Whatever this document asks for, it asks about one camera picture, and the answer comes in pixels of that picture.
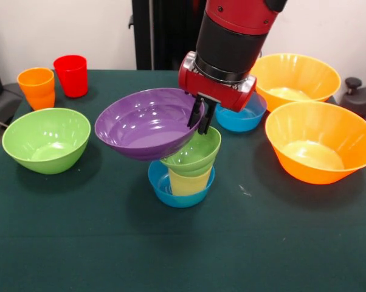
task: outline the orange bowl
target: orange bowl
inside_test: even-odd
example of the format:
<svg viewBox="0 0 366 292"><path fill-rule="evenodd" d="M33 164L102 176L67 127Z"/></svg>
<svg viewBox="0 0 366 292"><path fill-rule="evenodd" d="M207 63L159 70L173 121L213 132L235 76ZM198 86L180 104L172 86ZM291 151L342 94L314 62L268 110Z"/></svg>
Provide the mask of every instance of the orange bowl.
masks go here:
<svg viewBox="0 0 366 292"><path fill-rule="evenodd" d="M308 56L273 54L259 58L250 74L268 111L295 101L325 102L341 85L340 75L330 65Z"/></svg>
<svg viewBox="0 0 366 292"><path fill-rule="evenodd" d="M331 184L366 166L366 121L340 106L287 103L265 131L282 167L306 183Z"/></svg>

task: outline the red robot arm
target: red robot arm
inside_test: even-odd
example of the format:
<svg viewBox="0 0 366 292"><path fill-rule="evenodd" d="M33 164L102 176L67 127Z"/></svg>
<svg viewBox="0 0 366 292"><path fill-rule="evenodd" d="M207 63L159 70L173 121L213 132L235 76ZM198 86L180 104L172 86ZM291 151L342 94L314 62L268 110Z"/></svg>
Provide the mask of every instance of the red robot arm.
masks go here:
<svg viewBox="0 0 366 292"><path fill-rule="evenodd" d="M179 86L196 98L188 125L208 111L199 133L207 132L215 106L241 111L252 95L256 79L249 75L265 39L287 0L208 0L196 52L189 52L179 70Z"/></svg>

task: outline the light green bowl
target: light green bowl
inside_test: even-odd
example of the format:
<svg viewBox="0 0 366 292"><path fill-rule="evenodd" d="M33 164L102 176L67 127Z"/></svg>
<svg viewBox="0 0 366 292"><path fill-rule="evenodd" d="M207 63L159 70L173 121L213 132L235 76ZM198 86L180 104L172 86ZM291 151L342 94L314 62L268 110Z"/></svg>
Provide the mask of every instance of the light green bowl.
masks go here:
<svg viewBox="0 0 366 292"><path fill-rule="evenodd" d="M3 134L2 146L27 169L54 175L79 160L90 133L90 122L81 113L67 108L46 108L12 122Z"/></svg>
<svg viewBox="0 0 366 292"><path fill-rule="evenodd" d="M207 134L195 132L191 140L177 153L161 160L165 166L181 176L195 177L204 174L214 164L221 146L221 134L209 127Z"/></svg>

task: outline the red cup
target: red cup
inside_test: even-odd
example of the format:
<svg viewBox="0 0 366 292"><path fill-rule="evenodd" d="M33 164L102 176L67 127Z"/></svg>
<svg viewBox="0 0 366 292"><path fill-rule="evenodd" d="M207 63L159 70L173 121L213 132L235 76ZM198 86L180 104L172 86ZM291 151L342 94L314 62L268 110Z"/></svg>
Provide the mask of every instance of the red cup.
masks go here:
<svg viewBox="0 0 366 292"><path fill-rule="evenodd" d="M66 96L77 98L87 94L87 60L84 57L62 56L54 61L54 67Z"/></svg>

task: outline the blue bowl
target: blue bowl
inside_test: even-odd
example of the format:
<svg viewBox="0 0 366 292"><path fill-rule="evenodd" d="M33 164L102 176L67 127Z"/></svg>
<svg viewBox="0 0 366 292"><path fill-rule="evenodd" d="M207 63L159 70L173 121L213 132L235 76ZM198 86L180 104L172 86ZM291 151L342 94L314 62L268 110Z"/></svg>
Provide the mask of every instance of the blue bowl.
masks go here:
<svg viewBox="0 0 366 292"><path fill-rule="evenodd" d="M148 169L148 179L151 183L156 196L166 205L174 208L188 208L199 204L206 197L210 186L215 177L214 167L210 172L210 178L207 187L194 195L190 196L174 196L171 191L170 177L168 168L160 161L153 161Z"/></svg>
<svg viewBox="0 0 366 292"><path fill-rule="evenodd" d="M229 131L247 132L258 126L266 110L267 103L265 99L254 92L245 108L239 113L217 105L215 117L218 123Z"/></svg>

